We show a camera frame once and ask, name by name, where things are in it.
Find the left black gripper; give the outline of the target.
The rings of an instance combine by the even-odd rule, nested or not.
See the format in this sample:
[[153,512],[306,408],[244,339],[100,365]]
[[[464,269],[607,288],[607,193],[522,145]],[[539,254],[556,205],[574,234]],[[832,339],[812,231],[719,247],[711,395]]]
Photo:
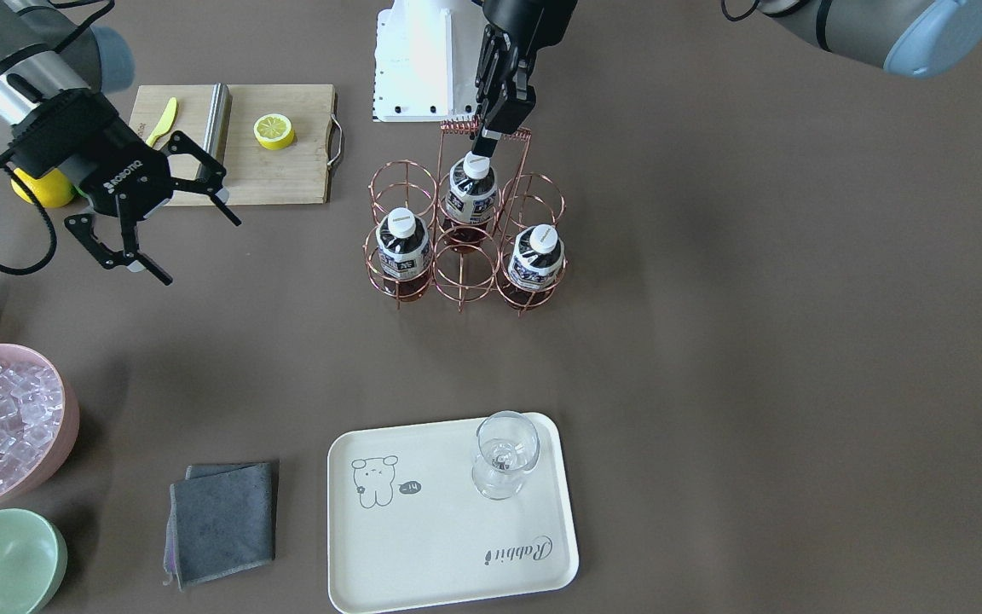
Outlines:
[[533,112],[535,55],[557,45],[576,1],[476,1],[487,21],[475,77],[477,124],[471,152],[494,156],[502,135],[514,135]]

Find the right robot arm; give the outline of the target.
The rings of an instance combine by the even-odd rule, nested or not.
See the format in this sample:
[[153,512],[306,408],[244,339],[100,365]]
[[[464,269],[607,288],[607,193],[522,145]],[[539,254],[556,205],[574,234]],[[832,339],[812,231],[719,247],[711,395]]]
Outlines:
[[[65,226],[105,269],[146,269],[171,277],[142,252],[136,226],[174,198],[176,191],[206,195],[234,224],[227,205],[226,168],[205,148],[172,132],[156,150],[121,118],[108,95],[132,85],[134,58],[119,32],[97,21],[113,8],[105,1],[82,23],[65,4],[0,1],[0,118],[11,143],[0,152],[0,172],[40,178],[61,171],[89,202]],[[31,275],[55,255],[25,268],[0,264],[7,275]]]

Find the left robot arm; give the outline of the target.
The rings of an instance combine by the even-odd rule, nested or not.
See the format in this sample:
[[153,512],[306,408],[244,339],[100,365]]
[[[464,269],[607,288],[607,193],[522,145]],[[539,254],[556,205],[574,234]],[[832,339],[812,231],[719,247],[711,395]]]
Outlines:
[[[531,74],[542,48],[561,42],[574,1],[480,1],[486,19],[474,83],[471,154],[494,155],[533,112]],[[726,20],[760,14],[814,48],[885,73],[935,77],[982,40],[982,1],[753,1],[741,13],[719,4]]]

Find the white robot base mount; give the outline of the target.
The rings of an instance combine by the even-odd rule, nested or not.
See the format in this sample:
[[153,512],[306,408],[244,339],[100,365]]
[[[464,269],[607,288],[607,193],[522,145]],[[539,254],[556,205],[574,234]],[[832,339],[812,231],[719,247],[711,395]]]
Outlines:
[[395,1],[378,12],[372,118],[440,122],[477,109],[484,27],[472,1]]

